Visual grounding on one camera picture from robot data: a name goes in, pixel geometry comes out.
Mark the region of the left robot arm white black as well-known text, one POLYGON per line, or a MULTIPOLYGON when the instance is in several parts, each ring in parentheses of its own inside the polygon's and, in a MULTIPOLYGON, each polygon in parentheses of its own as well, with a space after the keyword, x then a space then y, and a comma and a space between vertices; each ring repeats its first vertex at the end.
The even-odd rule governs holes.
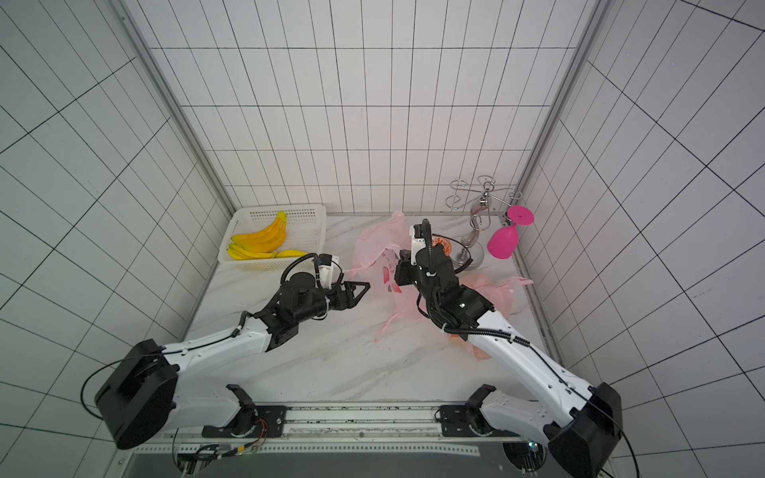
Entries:
POLYGON ((276 350, 306 321, 355 308, 370 288, 368 282, 345 280, 332 255, 306 254, 283 271, 266 305, 242 312, 231 329, 166 346, 144 340, 111 362, 112 373, 95 395, 95 414, 120 450, 173 428, 203 426, 236 438, 262 432, 266 423, 242 386, 204 392, 206 377, 276 350))

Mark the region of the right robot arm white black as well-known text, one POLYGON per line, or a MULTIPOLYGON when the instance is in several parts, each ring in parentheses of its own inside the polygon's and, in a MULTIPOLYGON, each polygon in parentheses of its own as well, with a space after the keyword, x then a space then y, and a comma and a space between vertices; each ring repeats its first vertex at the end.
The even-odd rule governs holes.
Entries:
POLYGON ((461 284, 427 220, 410 227, 410 249, 402 251, 396 284, 418 290, 418 308, 442 332, 476 346, 497 360, 532 392, 520 400, 494 386, 480 388, 466 405, 474 433, 509 431, 546 447, 572 477, 596 477, 624 430, 622 398, 609 384, 593 386, 557 364, 526 340, 496 307, 461 284))

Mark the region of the pink plastic bag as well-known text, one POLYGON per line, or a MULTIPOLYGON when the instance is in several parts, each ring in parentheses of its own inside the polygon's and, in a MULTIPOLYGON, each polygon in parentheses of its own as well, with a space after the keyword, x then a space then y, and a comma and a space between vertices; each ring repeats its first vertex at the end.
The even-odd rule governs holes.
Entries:
MULTIPOLYGON (((426 239, 426 247, 434 246, 432 236, 442 235, 434 234, 427 220, 422 221, 420 225, 426 239)), ((375 288, 381 287, 392 295, 396 304, 394 312, 380 328, 376 339, 382 338, 390 323, 396 318, 425 318, 455 341, 460 339, 467 342, 470 352, 480 351, 478 355, 480 358, 486 359, 490 356, 489 344, 492 342, 529 349, 531 343, 515 332, 508 321, 515 287, 528 283, 523 278, 513 277, 496 285, 480 274, 469 275, 462 279, 459 273, 457 275, 459 282, 472 290, 471 317, 424 317, 416 310, 418 298, 416 288, 414 286, 400 287, 394 280, 400 251, 410 250, 412 247, 410 227, 404 213, 397 211, 390 220, 363 231, 356 242, 350 275, 370 279, 375 288)))

